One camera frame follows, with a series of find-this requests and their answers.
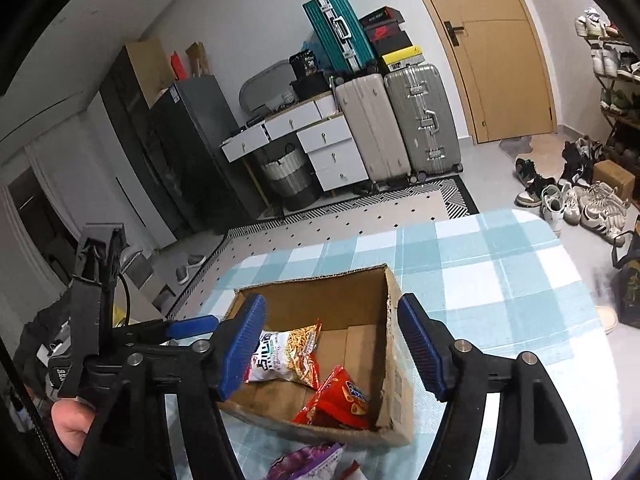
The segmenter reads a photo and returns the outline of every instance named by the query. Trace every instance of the drawer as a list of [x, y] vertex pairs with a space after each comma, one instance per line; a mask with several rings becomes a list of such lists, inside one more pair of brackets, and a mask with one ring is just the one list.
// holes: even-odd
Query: drawer
[[341, 140], [326, 148], [310, 152], [309, 158], [316, 171], [343, 166], [348, 164], [349, 161], [356, 162], [361, 160], [360, 152], [353, 139]]
[[355, 184], [367, 180], [367, 170], [364, 169], [362, 161], [358, 158], [343, 164], [336, 164], [332, 168], [316, 171], [316, 177], [320, 181], [320, 186], [325, 191], [335, 189], [349, 184]]
[[228, 161], [233, 162], [268, 143], [269, 137], [260, 123], [228, 139], [222, 144], [222, 151], [225, 152]]
[[271, 120], [267, 120], [264, 126], [267, 128], [273, 140], [295, 132], [305, 126], [309, 126], [310, 124], [317, 123], [320, 119], [322, 119], [322, 117], [316, 104], [310, 102], [283, 112], [282, 115], [274, 117]]
[[305, 153], [309, 153], [353, 137], [344, 115], [340, 115], [298, 132], [298, 139]]
[[338, 113], [338, 107], [335, 104], [334, 95], [327, 95], [316, 100], [316, 106], [323, 119]]

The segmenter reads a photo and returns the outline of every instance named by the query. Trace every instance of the bolt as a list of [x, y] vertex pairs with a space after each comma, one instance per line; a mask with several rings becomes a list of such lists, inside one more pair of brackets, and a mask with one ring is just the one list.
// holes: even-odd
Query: bolt
[[453, 343], [453, 346], [455, 346], [458, 352], [462, 353], [471, 352], [471, 349], [473, 348], [473, 345], [466, 339], [456, 339], [456, 342]]
[[198, 339], [191, 344], [191, 349], [198, 354], [202, 354], [209, 350], [210, 344], [206, 339]]
[[532, 352], [523, 352], [522, 360], [528, 365], [534, 365], [538, 362], [538, 358]]
[[136, 352], [127, 357], [127, 363], [131, 366], [138, 366], [142, 362], [142, 354]]

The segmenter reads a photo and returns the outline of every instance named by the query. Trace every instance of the tablecloth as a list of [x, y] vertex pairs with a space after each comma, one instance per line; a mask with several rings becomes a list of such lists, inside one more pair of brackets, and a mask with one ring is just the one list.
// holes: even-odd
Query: tablecloth
[[[501, 356], [535, 352], [573, 419], [593, 479], [611, 478], [621, 463], [622, 428], [609, 345], [571, 258], [548, 225], [529, 212], [498, 210], [251, 256], [220, 278], [201, 314], [223, 317], [239, 287], [382, 263], [402, 291], [413, 292], [455, 338]], [[393, 449], [347, 446], [344, 453], [342, 465], [358, 460], [369, 480], [417, 478], [444, 412], [424, 390], [413, 363], [408, 366], [414, 382], [412, 443]], [[498, 400], [499, 394], [488, 396], [474, 479], [486, 478]], [[175, 399], [168, 400], [167, 411], [173, 421]], [[262, 478], [273, 460], [303, 445], [223, 416], [248, 479]], [[177, 426], [172, 424], [178, 478], [190, 478]]]

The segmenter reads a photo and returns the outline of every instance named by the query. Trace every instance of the silver suitcase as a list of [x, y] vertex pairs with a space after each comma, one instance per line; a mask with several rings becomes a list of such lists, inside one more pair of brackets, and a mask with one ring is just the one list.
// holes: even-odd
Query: silver suitcase
[[418, 177], [462, 171], [456, 127], [438, 69], [432, 64], [408, 66], [387, 74], [385, 87]]
[[335, 95], [373, 182], [408, 176], [409, 157], [380, 74], [353, 79]]

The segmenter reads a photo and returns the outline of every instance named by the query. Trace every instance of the black refrigerator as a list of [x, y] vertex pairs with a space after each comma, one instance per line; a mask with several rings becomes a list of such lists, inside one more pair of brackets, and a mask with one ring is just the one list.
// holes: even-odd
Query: black refrigerator
[[224, 234], [266, 208], [244, 164], [220, 149], [237, 129], [214, 76], [175, 82], [150, 110], [149, 159], [194, 232]]

